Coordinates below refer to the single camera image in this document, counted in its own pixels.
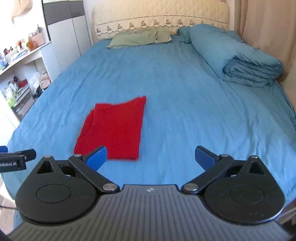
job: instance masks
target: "quilted headboard cover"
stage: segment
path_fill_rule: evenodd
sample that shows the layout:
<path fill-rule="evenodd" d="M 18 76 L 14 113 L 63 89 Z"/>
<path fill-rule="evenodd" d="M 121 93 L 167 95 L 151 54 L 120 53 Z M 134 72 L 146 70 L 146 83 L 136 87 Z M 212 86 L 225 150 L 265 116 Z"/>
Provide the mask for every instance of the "quilted headboard cover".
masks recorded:
<path fill-rule="evenodd" d="M 217 0 L 103 0 L 94 8 L 98 40 L 113 38 L 126 29 L 179 27 L 198 23 L 229 29 L 229 7 Z"/>

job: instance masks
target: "beige curtain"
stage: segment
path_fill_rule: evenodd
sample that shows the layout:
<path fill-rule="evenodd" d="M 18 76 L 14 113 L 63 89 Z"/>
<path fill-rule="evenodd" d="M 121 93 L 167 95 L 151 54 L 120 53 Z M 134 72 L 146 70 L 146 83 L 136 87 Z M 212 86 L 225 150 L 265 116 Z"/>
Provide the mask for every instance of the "beige curtain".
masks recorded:
<path fill-rule="evenodd" d="M 296 0 L 236 0 L 235 4 L 236 32 L 247 44 L 282 61 L 279 81 L 296 108 Z"/>

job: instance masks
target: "green pillow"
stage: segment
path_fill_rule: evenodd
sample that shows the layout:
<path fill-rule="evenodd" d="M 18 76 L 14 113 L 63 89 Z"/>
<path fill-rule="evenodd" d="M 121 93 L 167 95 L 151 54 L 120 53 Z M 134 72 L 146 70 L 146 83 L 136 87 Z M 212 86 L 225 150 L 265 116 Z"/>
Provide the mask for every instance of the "green pillow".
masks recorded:
<path fill-rule="evenodd" d="M 164 27 L 125 30 L 115 35 L 107 48 L 167 43 L 171 39 L 170 32 Z"/>

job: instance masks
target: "red cloth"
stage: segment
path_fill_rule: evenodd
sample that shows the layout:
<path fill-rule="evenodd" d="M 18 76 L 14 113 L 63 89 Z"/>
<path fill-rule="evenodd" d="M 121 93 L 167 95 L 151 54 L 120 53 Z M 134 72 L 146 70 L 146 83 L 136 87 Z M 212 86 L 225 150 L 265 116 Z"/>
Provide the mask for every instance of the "red cloth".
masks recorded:
<path fill-rule="evenodd" d="M 142 96 L 122 104 L 96 104 L 86 117 L 74 154 L 86 155 L 104 145 L 108 159 L 138 159 L 145 103 Z"/>

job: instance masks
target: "rolled blue blanket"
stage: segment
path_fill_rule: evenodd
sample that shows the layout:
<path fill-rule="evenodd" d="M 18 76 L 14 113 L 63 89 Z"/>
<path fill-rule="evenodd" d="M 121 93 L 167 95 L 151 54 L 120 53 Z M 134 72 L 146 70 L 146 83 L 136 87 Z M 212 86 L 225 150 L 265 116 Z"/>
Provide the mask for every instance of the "rolled blue blanket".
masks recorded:
<path fill-rule="evenodd" d="M 278 59 L 213 25 L 191 27 L 190 39 L 197 52 L 224 81 L 263 87 L 271 85 L 282 72 Z"/>

